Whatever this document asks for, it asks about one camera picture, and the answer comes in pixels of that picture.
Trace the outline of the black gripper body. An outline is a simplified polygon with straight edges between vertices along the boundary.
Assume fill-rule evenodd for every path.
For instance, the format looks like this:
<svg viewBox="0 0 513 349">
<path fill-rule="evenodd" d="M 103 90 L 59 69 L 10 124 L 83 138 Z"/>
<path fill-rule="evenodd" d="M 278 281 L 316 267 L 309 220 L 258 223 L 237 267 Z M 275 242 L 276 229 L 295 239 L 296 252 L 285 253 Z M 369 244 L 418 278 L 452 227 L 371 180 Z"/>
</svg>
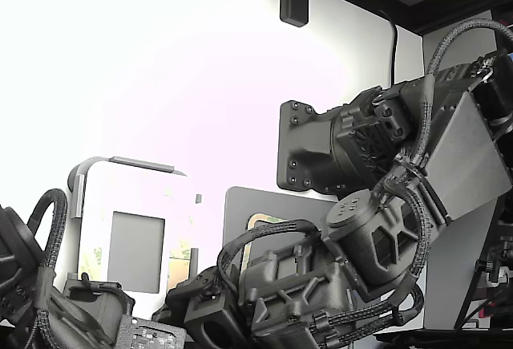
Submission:
<svg viewBox="0 0 513 349">
<path fill-rule="evenodd" d="M 34 306 L 38 268 L 45 254 L 12 208 L 1 209 L 2 348 L 113 348 L 133 302 L 121 286 L 71 279 L 51 289 L 46 322 Z"/>
</svg>

